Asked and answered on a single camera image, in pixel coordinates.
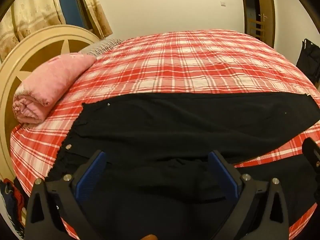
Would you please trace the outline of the black pants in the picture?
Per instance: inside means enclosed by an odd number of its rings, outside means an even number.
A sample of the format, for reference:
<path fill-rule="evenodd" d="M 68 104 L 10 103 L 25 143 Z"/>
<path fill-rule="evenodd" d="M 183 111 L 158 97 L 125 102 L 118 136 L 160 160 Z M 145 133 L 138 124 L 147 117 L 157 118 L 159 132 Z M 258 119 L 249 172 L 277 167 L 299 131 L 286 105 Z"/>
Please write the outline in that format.
<path fill-rule="evenodd" d="M 306 94 L 146 93 L 84 104 L 46 181 L 101 150 L 108 161 L 81 203 L 102 239 L 210 239 L 233 205 L 208 170 L 265 155 L 319 121 Z"/>

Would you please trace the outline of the clothes pile beside bed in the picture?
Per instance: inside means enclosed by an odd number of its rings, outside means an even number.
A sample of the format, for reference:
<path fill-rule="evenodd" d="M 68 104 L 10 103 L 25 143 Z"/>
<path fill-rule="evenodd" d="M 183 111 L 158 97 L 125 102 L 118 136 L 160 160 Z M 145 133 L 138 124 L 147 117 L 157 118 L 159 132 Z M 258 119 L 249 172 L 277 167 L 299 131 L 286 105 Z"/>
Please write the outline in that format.
<path fill-rule="evenodd" d="M 1 180 L 1 200 L 15 232 L 24 239 L 26 208 L 29 197 L 17 178 Z"/>

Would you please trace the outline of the black hanging bag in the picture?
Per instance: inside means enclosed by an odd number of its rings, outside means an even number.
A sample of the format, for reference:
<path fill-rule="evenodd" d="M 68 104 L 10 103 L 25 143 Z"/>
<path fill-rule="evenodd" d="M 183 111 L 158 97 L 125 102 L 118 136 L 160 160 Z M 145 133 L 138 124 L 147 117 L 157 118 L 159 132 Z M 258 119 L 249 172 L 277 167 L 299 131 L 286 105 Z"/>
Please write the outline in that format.
<path fill-rule="evenodd" d="M 296 66 L 314 85 L 319 83 L 319 58 L 319 46 L 305 38 Z"/>

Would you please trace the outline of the pink folded blanket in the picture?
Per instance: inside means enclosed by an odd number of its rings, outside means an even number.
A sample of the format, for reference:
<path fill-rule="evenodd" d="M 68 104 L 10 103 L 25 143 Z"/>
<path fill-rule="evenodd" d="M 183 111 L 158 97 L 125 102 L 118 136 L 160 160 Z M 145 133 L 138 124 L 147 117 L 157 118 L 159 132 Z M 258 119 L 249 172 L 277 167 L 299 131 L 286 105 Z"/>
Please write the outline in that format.
<path fill-rule="evenodd" d="M 96 60 L 93 55 L 69 53 L 38 66 L 14 93 L 12 110 L 16 120 L 22 124 L 44 122 L 69 87 Z"/>

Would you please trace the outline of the red plaid bed sheet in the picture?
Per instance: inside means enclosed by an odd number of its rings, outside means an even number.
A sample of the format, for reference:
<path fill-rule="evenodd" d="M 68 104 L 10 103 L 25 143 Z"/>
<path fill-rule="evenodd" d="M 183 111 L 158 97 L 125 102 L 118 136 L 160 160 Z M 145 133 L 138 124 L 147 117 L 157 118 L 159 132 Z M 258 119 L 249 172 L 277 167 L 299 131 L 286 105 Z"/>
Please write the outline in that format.
<path fill-rule="evenodd" d="M 319 91 L 283 55 L 231 30 L 182 31 L 132 38 L 102 55 L 40 125 L 12 132 L 14 171 L 25 193 L 45 176 L 83 102 L 142 92 Z"/>

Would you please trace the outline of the brown wooden door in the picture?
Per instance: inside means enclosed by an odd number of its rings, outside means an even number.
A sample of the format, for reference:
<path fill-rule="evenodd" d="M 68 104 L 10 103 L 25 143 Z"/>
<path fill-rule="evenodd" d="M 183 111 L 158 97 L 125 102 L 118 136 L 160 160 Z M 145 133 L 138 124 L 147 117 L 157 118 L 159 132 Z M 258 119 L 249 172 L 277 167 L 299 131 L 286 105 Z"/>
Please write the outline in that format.
<path fill-rule="evenodd" d="M 276 16 L 274 0 L 242 0 L 245 33 L 274 47 Z"/>

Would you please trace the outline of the cream wooden headboard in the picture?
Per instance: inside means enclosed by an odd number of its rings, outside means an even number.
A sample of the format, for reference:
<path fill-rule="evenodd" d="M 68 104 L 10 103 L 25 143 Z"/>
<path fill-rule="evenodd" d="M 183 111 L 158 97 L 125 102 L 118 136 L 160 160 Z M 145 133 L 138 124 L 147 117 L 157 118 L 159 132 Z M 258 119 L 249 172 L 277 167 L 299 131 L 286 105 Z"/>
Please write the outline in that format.
<path fill-rule="evenodd" d="M 14 92 L 39 65 L 98 42 L 91 31 L 74 25 L 53 25 L 29 35 L 1 64 L 1 180 L 16 177 L 10 157 L 10 133 L 18 124 L 12 112 Z"/>

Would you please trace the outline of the striped grey pillow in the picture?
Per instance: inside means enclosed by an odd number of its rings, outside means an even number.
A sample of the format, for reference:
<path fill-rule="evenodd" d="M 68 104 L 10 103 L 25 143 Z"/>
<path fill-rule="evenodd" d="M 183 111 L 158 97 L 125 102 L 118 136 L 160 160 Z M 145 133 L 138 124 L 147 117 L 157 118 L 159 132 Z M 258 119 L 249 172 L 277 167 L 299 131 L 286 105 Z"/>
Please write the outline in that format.
<path fill-rule="evenodd" d="M 85 48 L 80 50 L 79 53 L 98 57 L 103 53 L 113 49 L 114 47 L 121 44 L 122 42 L 123 40 L 117 39 L 117 38 L 105 38 L 92 45 L 86 46 Z"/>

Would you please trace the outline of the dark window pane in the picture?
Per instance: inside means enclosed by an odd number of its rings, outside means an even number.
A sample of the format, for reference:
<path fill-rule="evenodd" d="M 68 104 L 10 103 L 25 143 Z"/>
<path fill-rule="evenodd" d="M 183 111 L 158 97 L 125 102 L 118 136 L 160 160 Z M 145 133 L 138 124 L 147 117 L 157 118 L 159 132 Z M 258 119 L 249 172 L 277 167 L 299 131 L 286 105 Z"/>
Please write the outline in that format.
<path fill-rule="evenodd" d="M 81 9 L 80 0 L 59 0 L 61 9 L 68 25 L 87 28 L 86 21 Z"/>

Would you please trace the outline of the beige patterned curtain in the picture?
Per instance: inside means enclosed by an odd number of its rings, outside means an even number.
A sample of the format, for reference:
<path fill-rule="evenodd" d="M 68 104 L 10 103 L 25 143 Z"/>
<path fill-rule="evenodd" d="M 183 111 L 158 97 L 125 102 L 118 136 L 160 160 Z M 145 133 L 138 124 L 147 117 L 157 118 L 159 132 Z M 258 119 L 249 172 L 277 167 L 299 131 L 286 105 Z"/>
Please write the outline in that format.
<path fill-rule="evenodd" d="M 98 0 L 81 0 L 88 13 L 89 29 L 99 38 L 112 34 Z M 67 23 L 62 0 L 15 0 L 1 19 L 1 61 L 30 34 L 52 25 Z"/>

